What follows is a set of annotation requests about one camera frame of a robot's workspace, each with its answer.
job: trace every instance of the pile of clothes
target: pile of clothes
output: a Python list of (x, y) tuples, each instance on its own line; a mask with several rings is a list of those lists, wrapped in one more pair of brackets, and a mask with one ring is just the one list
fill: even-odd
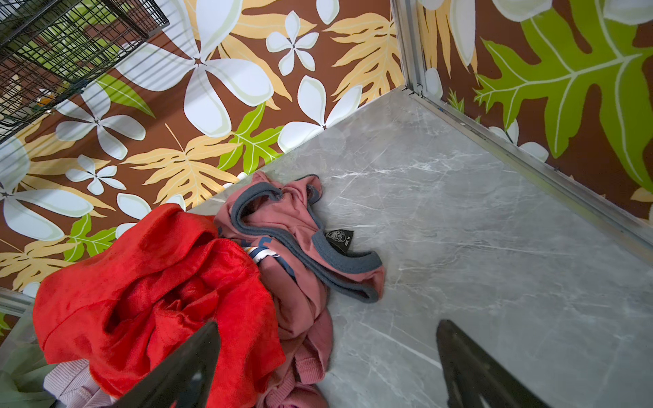
[(327, 407), (314, 384), (332, 349), (328, 288), (376, 302), (385, 270), (374, 252), (333, 245), (311, 210), (321, 194), (317, 176), (284, 186), (259, 172), (214, 219), (162, 205), (46, 278), (34, 325), (60, 363), (46, 389), (72, 408), (109, 406), (214, 319), (208, 407)]

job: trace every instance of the pink clothing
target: pink clothing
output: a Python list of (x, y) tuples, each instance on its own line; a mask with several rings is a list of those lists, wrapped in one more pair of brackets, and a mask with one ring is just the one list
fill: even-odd
[(321, 192), (317, 176), (282, 186), (258, 172), (214, 220), (221, 236), (239, 242), (258, 262), (274, 300), (286, 361), (257, 408), (327, 408), (313, 386), (324, 379), (333, 346), (327, 288), (363, 302), (377, 301), (383, 290), (385, 269), (376, 253), (342, 255), (325, 240), (310, 208)]
[(385, 278), (381, 259), (373, 251), (343, 255), (327, 242), (322, 222), (311, 210), (321, 195), (315, 175), (284, 186), (257, 172), (250, 185), (227, 199), (214, 222), (225, 238), (286, 252), (288, 263), (297, 259), (334, 290), (365, 303), (378, 301)]
[(111, 406), (114, 400), (95, 383), (88, 364), (88, 360), (75, 360), (57, 365), (45, 376), (43, 389), (67, 408)]

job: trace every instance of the white flower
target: white flower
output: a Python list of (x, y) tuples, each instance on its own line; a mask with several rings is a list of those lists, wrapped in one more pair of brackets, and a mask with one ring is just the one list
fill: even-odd
[(29, 156), (23, 144), (15, 137), (10, 137), (0, 145), (0, 163), (0, 202), (3, 203), (3, 215), (7, 226), (18, 234), (43, 241), (55, 241), (64, 237), (61, 228), (25, 207), (20, 201), (73, 218), (82, 217), (93, 210), (91, 203), (64, 190), (16, 191), (29, 171)]
[(97, 140), (100, 142), (102, 150), (109, 156), (119, 160), (125, 158), (127, 148), (114, 135), (110, 134), (105, 127), (113, 129), (134, 140), (145, 139), (145, 128), (134, 118), (127, 115), (115, 115), (109, 118), (103, 118), (109, 112), (111, 100), (100, 85), (95, 82), (88, 85), (82, 93), (82, 99), (93, 113), (93, 116), (89, 115), (84, 109), (72, 101), (63, 101), (58, 104), (57, 110), (60, 114), (82, 120), (83, 122), (61, 122), (55, 130), (57, 139), (66, 142), (79, 140), (86, 136), (93, 128), (97, 128)]
[(311, 54), (302, 50), (313, 48), (319, 34), (308, 33), (302, 38), (297, 39), (301, 24), (302, 22), (299, 20), (297, 13), (291, 11), (285, 21), (286, 34), (288, 34), (290, 40), (279, 31), (273, 32), (265, 39), (265, 45), (268, 46), (269, 52), (279, 52), (290, 49), (288, 54), (283, 56), (281, 61), (279, 61), (279, 71), (281, 72), (281, 75), (286, 76), (293, 71), (293, 68), (295, 67), (295, 54), (297, 54), (297, 57), (306, 69), (309, 71), (315, 71), (315, 60)]
[[(244, 179), (245, 177), (247, 177), (247, 173), (245, 173), (245, 172), (240, 172), (240, 173), (238, 173), (238, 175), (237, 175), (236, 177), (238, 177), (239, 180), (242, 180), (242, 179)], [(222, 185), (222, 187), (223, 187), (223, 188), (227, 188), (227, 187), (230, 187), (230, 186), (232, 186), (232, 185), (234, 185), (234, 184), (233, 184), (233, 183), (224, 183), (224, 184)]]
[[(488, 129), (490, 129), (490, 132), (496, 134), (500, 138), (507, 140), (508, 142), (517, 146), (517, 140), (519, 139), (519, 123), (517, 123), (517, 119), (515, 119), (510, 124), (510, 126), (508, 126), (508, 130), (506, 132), (504, 132), (500, 127), (496, 126), (490, 126)], [(547, 161), (549, 158), (549, 151), (543, 148), (539, 143), (527, 142), (519, 146), (519, 148), (541, 161)]]
[(222, 137), (231, 132), (231, 120), (217, 96), (207, 72), (215, 75), (244, 104), (257, 106), (267, 101), (274, 89), (265, 72), (244, 59), (208, 59), (234, 28), (242, 0), (197, 0), (197, 29), (201, 51), (193, 36), (191, 20), (183, 0), (157, 0), (170, 25), (163, 29), (188, 58), (180, 57), (146, 42), (116, 67), (136, 85), (150, 91), (164, 91), (193, 72), (186, 88), (183, 111), (202, 133)]
[[(551, 8), (552, 0), (492, 0), (508, 20), (522, 22)], [(444, 0), (419, 0), (427, 10), (437, 10)], [(449, 8), (451, 35), (465, 66), (471, 64), (476, 41), (475, 0), (451, 0)]]
[(80, 155), (77, 158), (77, 163), (79, 163), (80, 167), (82, 167), (85, 171), (77, 170), (76, 168), (71, 168), (68, 171), (66, 171), (66, 177), (68, 177), (68, 180), (70, 181), (84, 181), (88, 180), (90, 178), (93, 179), (91, 183), (88, 185), (88, 191), (93, 193), (94, 195), (100, 195), (104, 192), (104, 186), (102, 185), (102, 181), (109, 184), (111, 187), (119, 190), (126, 190), (127, 188), (125, 187), (122, 182), (111, 178), (112, 176), (116, 175), (116, 171), (118, 168), (116, 166), (107, 166), (97, 173), (95, 173), (95, 162), (93, 159), (86, 157), (85, 155)]
[(438, 99), (442, 99), (442, 82), (437, 69), (429, 68), (426, 70), (426, 92), (432, 94)]
[(605, 0), (603, 16), (628, 25), (653, 20), (653, 2), (650, 0)]
[[(118, 207), (120, 208), (120, 210), (122, 210), (123, 213), (127, 214), (132, 218), (138, 219), (139, 221), (145, 218), (145, 216), (152, 211), (152, 208), (150, 207), (148, 202), (135, 194), (118, 193), (117, 201), (118, 201)], [(165, 202), (165, 204), (168, 204), (170, 202), (177, 204), (179, 207), (182, 208), (183, 211), (186, 211), (186, 203), (183, 201), (183, 196), (181, 194), (177, 194), (170, 197)], [(124, 223), (118, 225), (118, 227), (116, 228), (116, 239), (120, 238), (120, 236), (124, 234), (126, 230), (130, 229), (135, 225), (136, 223)]]
[(327, 92), (319, 80), (305, 75), (297, 91), (297, 103), (302, 112), (314, 120), (317, 125), (307, 122), (290, 122), (281, 130), (278, 144), (284, 153), (291, 151), (315, 135), (335, 125), (337, 122), (351, 115), (360, 104), (362, 86), (352, 87), (333, 107), (325, 121), (327, 109)]
[(331, 24), (340, 12), (340, 0), (317, 0), (315, 8), (324, 24)]

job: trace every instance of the black object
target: black object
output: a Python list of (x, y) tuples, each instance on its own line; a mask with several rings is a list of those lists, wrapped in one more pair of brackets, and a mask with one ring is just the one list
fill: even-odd
[(454, 322), (440, 321), (436, 341), (449, 408), (549, 408)]
[(0, 0), (0, 143), (166, 25), (154, 0)]
[(220, 354), (215, 321), (207, 322), (112, 408), (203, 408)]
[(333, 230), (325, 235), (327, 242), (338, 252), (346, 255), (351, 245), (354, 232), (351, 230)]

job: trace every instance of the floral wallpaper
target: floral wallpaper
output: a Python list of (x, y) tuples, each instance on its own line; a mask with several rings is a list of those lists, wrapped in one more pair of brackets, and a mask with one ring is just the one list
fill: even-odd
[(426, 90), (653, 224), (653, 3), (419, 0)]
[(157, 3), (162, 33), (0, 145), (1, 286), (199, 205), (404, 81), (388, 1)]

